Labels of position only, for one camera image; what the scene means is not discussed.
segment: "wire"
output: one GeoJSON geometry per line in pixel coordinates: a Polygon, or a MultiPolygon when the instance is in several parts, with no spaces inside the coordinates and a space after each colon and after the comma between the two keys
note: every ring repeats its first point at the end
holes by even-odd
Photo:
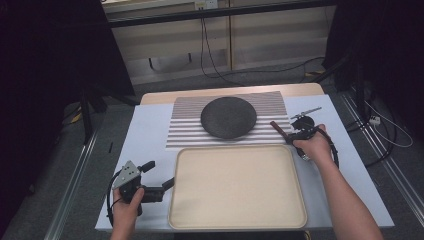
{"type": "Polygon", "coordinates": [[[119,201],[121,201],[121,200],[122,200],[122,198],[120,198],[120,199],[116,200],[115,202],[113,202],[113,203],[112,203],[112,206],[110,206],[110,208],[113,208],[113,205],[115,205],[117,202],[119,202],[119,201]]]}
{"type": "Polygon", "coordinates": [[[336,146],[334,145],[333,141],[331,140],[331,137],[328,136],[328,134],[319,127],[317,127],[316,130],[318,132],[320,132],[321,135],[324,136],[324,138],[327,140],[328,145],[330,145],[331,152],[333,153],[334,163],[336,164],[337,168],[339,168],[339,156],[337,155],[338,151],[337,151],[336,146]]]}
{"type": "Polygon", "coordinates": [[[241,83],[232,82],[232,81],[229,81],[227,79],[224,79],[224,77],[229,76],[229,75],[235,75],[235,74],[243,74],[243,73],[279,73],[279,72],[285,72],[285,71],[290,71],[290,70],[293,70],[293,69],[296,69],[296,68],[305,66],[306,64],[308,64],[308,63],[310,63],[312,61],[315,61],[315,60],[318,60],[318,59],[324,59],[324,57],[311,58],[311,59],[306,60],[305,62],[303,62],[303,63],[301,63],[299,65],[296,65],[294,67],[290,67],[290,68],[286,68],[286,69],[280,69],[280,70],[248,70],[248,71],[236,71],[236,72],[229,72],[229,73],[222,74],[222,73],[219,73],[217,71],[217,69],[215,67],[215,64],[214,64],[214,61],[213,61],[213,58],[212,58],[212,54],[211,54],[211,50],[210,50],[210,46],[209,46],[209,40],[208,40],[208,35],[207,35],[207,29],[206,29],[205,20],[202,18],[201,19],[201,22],[202,22],[202,50],[201,50],[201,55],[200,55],[201,56],[200,57],[200,66],[202,68],[203,74],[206,77],[208,77],[208,78],[222,78],[224,81],[227,81],[227,82],[230,82],[230,83],[233,83],[233,84],[237,84],[237,85],[242,85],[241,83]],[[207,43],[207,46],[208,46],[209,58],[212,60],[212,65],[213,65],[213,67],[215,69],[215,72],[218,74],[218,76],[209,75],[204,70],[204,67],[203,67],[204,36],[205,36],[206,43],[207,43]]]}
{"type": "Polygon", "coordinates": [[[113,175],[112,179],[110,179],[109,186],[108,186],[107,192],[106,192],[107,217],[109,218],[110,225],[112,225],[112,226],[113,226],[113,211],[112,211],[113,205],[112,206],[110,205],[110,192],[112,191],[113,181],[115,181],[115,179],[119,176],[120,173],[121,173],[121,170],[116,172],[115,175],[113,175]]]}
{"type": "Polygon", "coordinates": [[[306,240],[311,240],[311,234],[309,233],[309,231],[304,231],[303,234],[306,240]]]}
{"type": "MultiPolygon", "coordinates": [[[[371,104],[371,103],[374,101],[375,97],[376,97],[375,93],[374,93],[374,92],[372,92],[372,93],[371,93],[371,95],[370,95],[370,98],[369,98],[368,100],[364,100],[364,102],[365,102],[365,103],[367,103],[367,104],[368,104],[368,102],[369,102],[369,103],[371,104]]],[[[356,128],[354,128],[354,129],[349,129],[349,130],[347,129],[347,128],[349,128],[349,127],[353,126],[354,124],[361,122],[361,120],[362,120],[362,119],[360,119],[360,118],[359,118],[359,119],[356,119],[355,121],[353,121],[353,122],[348,123],[348,124],[346,124],[346,125],[345,125],[346,131],[347,131],[348,133],[351,133],[351,132],[354,132],[354,131],[356,131],[356,130],[359,130],[359,129],[361,129],[361,128],[365,127],[365,126],[369,123],[370,119],[371,119],[371,109],[370,109],[370,108],[368,108],[368,116],[367,116],[367,118],[366,118],[366,119],[364,119],[364,120],[362,121],[361,125],[357,126],[357,127],[356,127],[356,128]]]]}
{"type": "Polygon", "coordinates": [[[203,73],[205,74],[205,76],[209,77],[209,76],[205,73],[205,71],[204,71],[204,69],[203,69],[203,29],[204,29],[204,33],[205,33],[206,44],[207,44],[207,46],[208,46],[209,58],[211,59],[211,61],[212,61],[212,66],[213,66],[213,68],[215,69],[215,72],[218,74],[219,78],[221,78],[222,80],[224,80],[224,81],[226,81],[226,82],[229,82],[229,83],[232,83],[232,84],[236,84],[236,85],[239,85],[239,86],[245,87],[245,85],[244,85],[244,84],[241,84],[241,83],[238,83],[238,82],[233,82],[233,81],[230,81],[230,80],[228,80],[228,79],[225,79],[225,78],[224,78],[224,76],[222,76],[222,75],[218,72],[218,70],[216,69],[216,66],[215,66],[215,62],[213,61],[213,58],[212,58],[211,48],[210,48],[210,46],[209,46],[208,32],[207,32],[207,30],[206,30],[206,22],[205,22],[205,19],[204,19],[204,18],[202,18],[202,19],[200,19],[200,20],[201,20],[201,22],[202,22],[202,53],[201,53],[201,57],[200,57],[200,65],[201,65],[201,67],[202,67],[202,71],[203,71],[203,73]]]}
{"type": "Polygon", "coordinates": [[[412,137],[405,131],[405,130],[403,130],[399,125],[397,125],[396,123],[394,123],[394,122],[392,122],[392,121],[390,121],[388,118],[386,118],[385,116],[383,116],[382,114],[380,114],[379,112],[377,112],[377,110],[375,110],[371,105],[369,105],[367,102],[366,102],[366,104],[378,115],[378,116],[380,116],[381,118],[383,118],[383,119],[385,119],[386,121],[388,121],[389,123],[391,123],[391,124],[393,124],[393,126],[395,126],[396,128],[398,128],[398,129],[400,129],[408,138],[409,138],[409,140],[411,141],[408,145],[400,145],[400,144],[398,144],[398,143],[395,143],[395,142],[393,142],[393,141],[391,141],[390,139],[388,139],[388,138],[386,138],[385,136],[383,136],[383,134],[381,134],[378,130],[377,130],[377,128],[376,128],[376,126],[375,126],[375,124],[373,124],[374,125],[374,130],[384,139],[384,140],[386,140],[386,141],[388,141],[388,142],[390,142],[391,144],[393,144],[393,145],[395,145],[395,146],[397,146],[397,147],[402,147],[402,148],[408,148],[408,147],[410,147],[410,146],[412,146],[412,144],[414,144],[414,140],[412,139],[412,137]]]}
{"type": "MultiPolygon", "coordinates": [[[[390,112],[390,116],[391,116],[391,117],[392,117],[392,119],[393,119],[393,122],[396,122],[396,118],[395,118],[395,116],[394,116],[394,114],[393,114],[393,112],[392,112],[392,110],[391,110],[390,108],[389,108],[389,112],[390,112]]],[[[383,126],[384,126],[384,129],[386,130],[387,136],[389,137],[389,131],[387,130],[386,124],[385,124],[384,122],[382,122],[382,124],[383,124],[383,126]]],[[[396,128],[394,128],[394,137],[393,137],[393,142],[394,142],[394,141],[396,141],[396,138],[397,138],[397,129],[396,129],[396,128]]],[[[371,162],[371,163],[368,163],[368,164],[365,164],[365,167],[366,167],[366,168],[372,167],[372,166],[374,166],[375,164],[377,164],[377,163],[379,163],[379,162],[383,161],[384,159],[386,159],[386,158],[387,158],[388,156],[390,156],[390,154],[392,153],[393,148],[394,148],[394,145],[393,145],[392,143],[388,142],[388,146],[386,147],[386,152],[385,152],[385,153],[383,153],[383,154],[381,155],[381,157],[380,157],[379,159],[377,159],[376,161],[371,162]]]]}

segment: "striped mat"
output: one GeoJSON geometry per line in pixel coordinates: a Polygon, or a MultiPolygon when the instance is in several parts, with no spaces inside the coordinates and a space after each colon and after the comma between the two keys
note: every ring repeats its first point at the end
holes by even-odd
{"type": "Polygon", "coordinates": [[[209,102],[224,96],[180,97],[176,99],[172,111],[166,149],[284,143],[281,135],[269,124],[271,121],[275,121],[285,132],[292,132],[280,92],[231,96],[248,101],[256,110],[256,125],[248,134],[236,139],[225,140],[213,137],[203,129],[200,123],[203,108],[209,102]]]}

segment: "person's left hand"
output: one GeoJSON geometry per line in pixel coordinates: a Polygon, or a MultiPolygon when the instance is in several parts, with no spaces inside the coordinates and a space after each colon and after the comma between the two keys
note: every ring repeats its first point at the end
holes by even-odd
{"type": "MultiPolygon", "coordinates": [[[[144,196],[144,189],[139,188],[134,194],[130,204],[119,200],[113,205],[113,230],[111,239],[129,239],[135,229],[137,208],[144,196]]],[[[119,189],[113,190],[113,201],[121,199],[119,189]]]]}

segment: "wooden tray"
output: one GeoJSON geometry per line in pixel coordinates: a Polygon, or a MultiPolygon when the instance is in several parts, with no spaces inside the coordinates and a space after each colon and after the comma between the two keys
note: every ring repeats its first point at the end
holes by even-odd
{"type": "Polygon", "coordinates": [[[296,229],[306,220],[284,145],[187,148],[178,154],[169,210],[174,229],[296,229]]]}

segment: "hand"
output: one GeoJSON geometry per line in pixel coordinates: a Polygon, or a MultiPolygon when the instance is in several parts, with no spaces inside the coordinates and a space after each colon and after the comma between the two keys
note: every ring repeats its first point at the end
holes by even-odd
{"type": "MultiPolygon", "coordinates": [[[[119,200],[113,205],[113,230],[111,239],[129,239],[135,229],[135,220],[137,218],[137,208],[144,196],[144,189],[139,188],[134,194],[130,204],[119,200]]],[[[119,189],[113,190],[113,201],[121,199],[119,189]]]]}
{"type": "MultiPolygon", "coordinates": [[[[320,124],[318,127],[326,132],[324,124],[320,124]]],[[[293,145],[301,148],[316,163],[329,159],[332,161],[330,145],[320,132],[316,132],[309,140],[295,140],[293,141],[293,145]]]]}

